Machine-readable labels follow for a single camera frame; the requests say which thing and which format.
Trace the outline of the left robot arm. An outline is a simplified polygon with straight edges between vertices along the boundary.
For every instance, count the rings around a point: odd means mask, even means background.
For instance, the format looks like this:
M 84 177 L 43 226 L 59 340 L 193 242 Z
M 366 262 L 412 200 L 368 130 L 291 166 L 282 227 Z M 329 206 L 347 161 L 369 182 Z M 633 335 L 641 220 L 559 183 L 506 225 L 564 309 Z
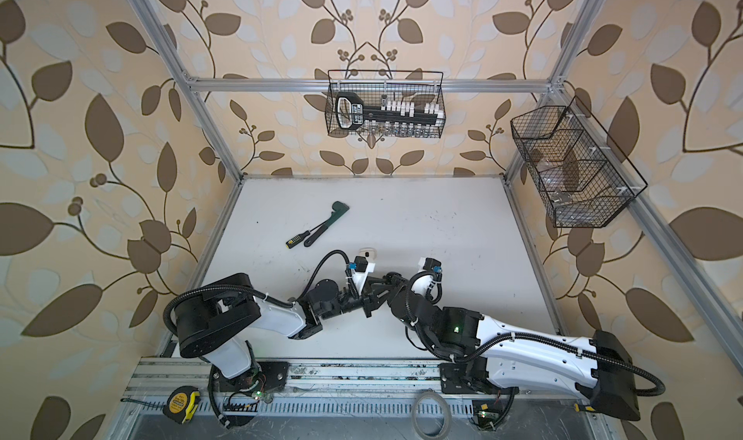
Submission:
M 249 327 L 303 341 L 330 318 L 363 310 L 370 317 L 402 285 L 396 274 L 372 277 L 365 257 L 351 260 L 332 250 L 319 262 L 299 296 L 282 301 L 253 287 L 237 273 L 173 298 L 164 308 L 166 329 L 180 355 L 199 359 L 226 380 L 252 380 L 261 372 L 252 346 L 240 334 Z

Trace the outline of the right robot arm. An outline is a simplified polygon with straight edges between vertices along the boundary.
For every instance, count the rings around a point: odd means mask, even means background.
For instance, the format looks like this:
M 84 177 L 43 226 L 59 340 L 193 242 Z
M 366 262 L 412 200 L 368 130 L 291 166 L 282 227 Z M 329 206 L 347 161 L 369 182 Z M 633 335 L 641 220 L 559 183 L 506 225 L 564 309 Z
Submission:
M 438 271 L 420 271 L 410 279 L 388 273 L 383 278 L 392 288 L 387 303 L 431 356 L 473 368 L 485 387 L 565 393 L 624 421 L 640 420 L 642 397 L 665 393 L 662 379 L 636 366 L 614 334 L 550 335 L 467 308 L 441 308 L 440 277 Z

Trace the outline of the green pipe wrench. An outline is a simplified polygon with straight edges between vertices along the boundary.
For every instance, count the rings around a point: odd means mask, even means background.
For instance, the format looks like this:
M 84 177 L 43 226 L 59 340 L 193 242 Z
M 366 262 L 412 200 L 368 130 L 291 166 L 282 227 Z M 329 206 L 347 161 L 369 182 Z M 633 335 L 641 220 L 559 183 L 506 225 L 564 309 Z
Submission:
M 344 202 L 335 201 L 332 205 L 332 213 L 330 217 L 321 223 L 317 229 L 313 231 L 313 233 L 303 242 L 303 246 L 305 248 L 311 247 L 318 238 L 324 234 L 329 227 L 335 223 L 340 217 L 342 217 L 345 213 L 349 211 L 349 206 L 346 205 Z

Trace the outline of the black yellow screwdriver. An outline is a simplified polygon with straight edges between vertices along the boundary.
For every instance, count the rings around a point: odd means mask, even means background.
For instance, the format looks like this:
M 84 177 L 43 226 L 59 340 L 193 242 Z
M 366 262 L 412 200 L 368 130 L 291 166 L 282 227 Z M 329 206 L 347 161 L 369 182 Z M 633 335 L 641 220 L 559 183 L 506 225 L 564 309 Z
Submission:
M 306 230 L 302 233 L 295 235 L 294 237 L 286 241 L 286 247 L 289 248 L 290 250 L 292 248 L 295 248 L 296 246 L 302 244 L 309 236 L 311 236 L 311 234 L 312 234 L 311 230 Z

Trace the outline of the white tape roll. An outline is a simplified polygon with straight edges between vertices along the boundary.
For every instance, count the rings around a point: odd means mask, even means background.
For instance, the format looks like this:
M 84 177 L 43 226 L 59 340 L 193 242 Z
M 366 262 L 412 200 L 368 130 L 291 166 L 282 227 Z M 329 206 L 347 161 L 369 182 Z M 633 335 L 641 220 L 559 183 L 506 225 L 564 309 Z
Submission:
M 434 391 L 420 393 L 410 408 L 412 428 L 419 439 L 447 439 L 453 426 L 453 413 L 447 401 Z M 437 422 L 436 431 L 427 430 L 425 421 Z

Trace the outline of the black tool in basket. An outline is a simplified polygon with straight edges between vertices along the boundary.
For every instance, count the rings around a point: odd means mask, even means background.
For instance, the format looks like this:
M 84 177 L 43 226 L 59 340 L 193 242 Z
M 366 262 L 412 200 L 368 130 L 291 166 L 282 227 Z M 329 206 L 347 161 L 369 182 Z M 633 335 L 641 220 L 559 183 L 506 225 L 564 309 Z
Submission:
M 439 103 L 419 105 L 414 101 L 392 99 L 389 95 L 362 99 L 353 92 L 340 92 L 330 101 L 330 117 L 342 130 L 371 130 L 374 127 L 432 130 L 443 128 L 444 109 Z

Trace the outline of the small yellow screwdriver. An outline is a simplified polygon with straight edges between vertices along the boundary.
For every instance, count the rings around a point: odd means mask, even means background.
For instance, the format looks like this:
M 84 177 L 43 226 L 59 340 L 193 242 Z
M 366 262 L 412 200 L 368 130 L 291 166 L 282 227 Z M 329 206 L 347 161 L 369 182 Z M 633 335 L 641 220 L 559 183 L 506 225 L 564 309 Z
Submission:
M 574 404 L 574 409 L 576 412 L 594 412 L 594 409 L 591 406 L 580 405 L 578 403 Z

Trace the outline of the yellow tape measure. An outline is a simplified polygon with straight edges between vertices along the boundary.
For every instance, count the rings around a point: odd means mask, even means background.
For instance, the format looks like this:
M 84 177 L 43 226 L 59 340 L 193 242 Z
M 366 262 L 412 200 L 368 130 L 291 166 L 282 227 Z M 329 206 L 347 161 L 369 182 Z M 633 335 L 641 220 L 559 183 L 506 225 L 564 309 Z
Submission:
M 164 416 L 178 425 L 191 422 L 199 407 L 200 393 L 197 387 L 181 386 L 175 389 L 162 409 Z

